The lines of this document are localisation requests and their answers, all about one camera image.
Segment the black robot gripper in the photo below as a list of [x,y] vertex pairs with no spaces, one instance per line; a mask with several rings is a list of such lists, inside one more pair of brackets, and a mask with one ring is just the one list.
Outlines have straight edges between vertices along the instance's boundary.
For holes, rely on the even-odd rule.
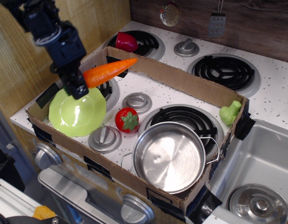
[[69,96],[78,100],[89,93],[86,82],[79,72],[86,50],[77,29],[69,21],[57,25],[59,35],[45,45],[53,63],[51,72],[63,76],[64,89]]

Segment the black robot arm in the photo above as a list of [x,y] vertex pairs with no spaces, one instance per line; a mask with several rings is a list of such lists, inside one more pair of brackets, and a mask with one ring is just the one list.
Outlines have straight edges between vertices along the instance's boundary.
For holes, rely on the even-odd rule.
[[0,0],[25,32],[30,32],[36,46],[44,47],[52,59],[50,71],[58,74],[65,91],[74,99],[87,95],[89,89],[79,70],[86,50],[77,29],[59,18],[53,0]]

